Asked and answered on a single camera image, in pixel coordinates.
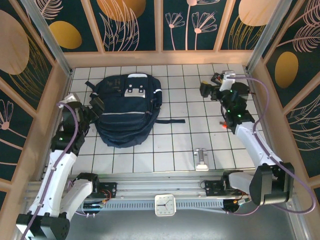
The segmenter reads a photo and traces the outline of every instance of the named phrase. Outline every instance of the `yellow oval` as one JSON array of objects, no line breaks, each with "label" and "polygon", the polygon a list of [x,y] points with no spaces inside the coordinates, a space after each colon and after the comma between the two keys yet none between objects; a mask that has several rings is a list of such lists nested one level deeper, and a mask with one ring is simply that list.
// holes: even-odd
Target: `yellow oval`
[{"label": "yellow oval", "polygon": [[263,26],[269,22],[279,0],[241,0],[239,18],[248,26]]},{"label": "yellow oval", "polygon": [[57,43],[66,49],[76,49],[82,44],[80,32],[66,21],[55,21],[49,26]]},{"label": "yellow oval", "polygon": [[296,78],[299,68],[297,56],[289,51],[282,53],[275,64],[275,82],[282,89],[289,87]]},{"label": "yellow oval", "polygon": [[124,4],[128,11],[132,9],[136,18],[140,17],[146,9],[146,0],[97,0],[96,2],[107,17],[120,22],[125,20],[127,22],[132,19],[126,13]]},{"label": "yellow oval", "polygon": [[28,35],[20,23],[0,10],[0,69],[7,74],[22,73],[29,61]]}]

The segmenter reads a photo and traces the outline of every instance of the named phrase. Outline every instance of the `navy backpack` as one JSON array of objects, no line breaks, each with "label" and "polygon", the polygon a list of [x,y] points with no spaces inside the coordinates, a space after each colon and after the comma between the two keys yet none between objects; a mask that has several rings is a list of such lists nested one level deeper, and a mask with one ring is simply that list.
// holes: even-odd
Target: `navy backpack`
[{"label": "navy backpack", "polygon": [[108,76],[92,88],[104,111],[95,126],[103,142],[116,148],[129,148],[145,141],[154,123],[185,123],[184,119],[157,120],[162,105],[160,81],[151,75],[133,73]]}]

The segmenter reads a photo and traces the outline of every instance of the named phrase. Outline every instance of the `metal frame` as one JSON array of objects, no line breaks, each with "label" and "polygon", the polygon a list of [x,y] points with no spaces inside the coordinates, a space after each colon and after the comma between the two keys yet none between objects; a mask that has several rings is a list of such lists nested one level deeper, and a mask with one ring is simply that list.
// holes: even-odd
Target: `metal frame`
[{"label": "metal frame", "polygon": [[56,39],[52,35],[49,26],[45,19],[42,17],[38,6],[33,0],[20,0],[23,4],[25,10],[29,14],[36,28],[40,31],[43,39],[50,48],[52,54],[54,55],[57,62],[62,67],[63,71],[67,76],[71,75],[71,67],[69,66],[67,59],[64,56],[60,46],[58,45]]},{"label": "metal frame", "polygon": [[273,12],[268,24],[265,26],[257,44],[255,45],[253,53],[247,64],[247,70],[249,73],[253,71],[253,69],[259,62],[270,40],[274,36],[278,27],[280,26],[282,19],[284,18],[287,11],[289,10],[291,2],[292,0],[280,0],[279,3],[277,4],[275,11]]}]

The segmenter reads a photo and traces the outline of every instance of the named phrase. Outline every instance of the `cable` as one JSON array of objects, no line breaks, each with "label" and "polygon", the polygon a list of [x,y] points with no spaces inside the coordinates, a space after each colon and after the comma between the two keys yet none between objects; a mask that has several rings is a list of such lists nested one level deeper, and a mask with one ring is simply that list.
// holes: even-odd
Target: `cable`
[{"label": "cable", "polygon": [[305,189],[306,191],[310,194],[311,196],[311,199],[312,199],[312,204],[311,206],[306,209],[306,210],[303,210],[303,211],[294,211],[294,210],[289,210],[287,208],[284,208],[284,207],[281,207],[279,205],[276,205],[276,204],[273,204],[274,207],[276,207],[277,209],[280,209],[282,211],[285,211],[285,212],[288,212],[288,213],[292,213],[292,214],[308,214],[310,212],[312,212],[315,208],[316,208],[316,204],[317,204],[317,200],[316,200],[316,196],[314,195],[314,193],[312,192],[312,190],[299,178],[297,177],[294,173],[292,173],[290,170],[288,170],[286,167],[284,167],[282,164],[280,164],[277,160],[275,160],[271,155],[270,155],[270,152],[268,152],[268,150],[265,148],[264,144],[261,142],[261,140],[259,139],[258,135],[257,135],[257,131],[256,131],[256,128],[257,128],[257,124],[264,118],[264,116],[266,115],[266,112],[267,112],[267,109],[268,109],[268,106],[269,106],[269,91],[268,91],[268,88],[267,86],[260,80],[258,79],[255,79],[253,77],[241,77],[241,76],[237,76],[237,77],[233,77],[233,79],[247,79],[247,80],[250,80],[250,81],[255,81],[255,82],[258,82],[260,83],[265,91],[266,91],[266,104],[265,104],[265,107],[264,107],[264,110],[263,110],[263,113],[261,115],[261,117],[254,123],[253,125],[253,134],[254,134],[254,137],[255,139],[257,140],[257,142],[259,143],[259,145],[262,147],[262,149],[264,150],[264,152],[269,156],[269,158],[276,164],[279,166],[279,168],[281,168],[283,171],[285,171],[289,176],[291,176],[292,178],[294,178],[295,180],[297,180]]},{"label": "cable", "polygon": [[77,133],[78,133],[78,127],[79,127],[79,124],[78,124],[78,120],[77,120],[77,116],[76,116],[76,113],[75,111],[67,104],[63,103],[63,102],[58,102],[56,104],[57,106],[59,105],[63,105],[64,107],[66,107],[72,114],[72,117],[73,117],[73,120],[74,120],[74,124],[75,124],[75,127],[74,127],[74,133],[73,133],[73,136],[70,140],[70,142],[68,143],[68,145],[65,147],[65,149],[63,150],[63,152],[60,154],[60,156],[58,157],[58,159],[55,161],[55,164],[53,165],[53,167],[51,168],[51,171],[50,171],[50,174],[49,174],[49,177],[46,181],[46,184],[44,186],[44,189],[43,189],[43,192],[42,192],[42,195],[41,195],[41,198],[40,198],[40,201],[39,201],[39,205],[38,207],[36,208],[36,210],[34,211],[33,213],[33,216],[30,220],[30,222],[28,223],[28,225],[26,226],[26,229],[24,230],[24,233],[22,234],[22,237],[21,237],[21,240],[25,240],[26,238],[26,235],[28,233],[28,231],[30,230],[31,228],[31,225],[33,224],[33,222],[35,221],[36,219],[36,216],[38,215],[38,213],[40,212],[40,209],[42,207],[42,204],[45,200],[45,197],[46,197],[46,194],[47,194],[47,191],[48,191],[48,188],[49,188],[49,184],[51,182],[51,179],[52,179],[52,176],[54,174],[54,171],[57,167],[57,165],[59,164],[59,162],[61,161],[61,159],[64,157],[64,155],[67,153],[67,151],[69,150],[69,148],[71,147],[71,145],[74,143],[76,137],[77,137]]}]

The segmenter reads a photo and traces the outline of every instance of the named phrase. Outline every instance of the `gray floor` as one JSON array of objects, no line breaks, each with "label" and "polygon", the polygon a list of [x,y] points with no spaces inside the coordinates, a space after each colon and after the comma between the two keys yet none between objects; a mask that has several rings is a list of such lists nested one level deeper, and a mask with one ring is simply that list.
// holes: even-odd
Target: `gray floor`
[{"label": "gray floor", "polygon": [[[252,205],[245,204],[242,212]],[[114,211],[96,218],[75,215],[67,240],[295,240],[285,212],[263,206],[250,216],[180,210],[172,217],[154,211]]]}]

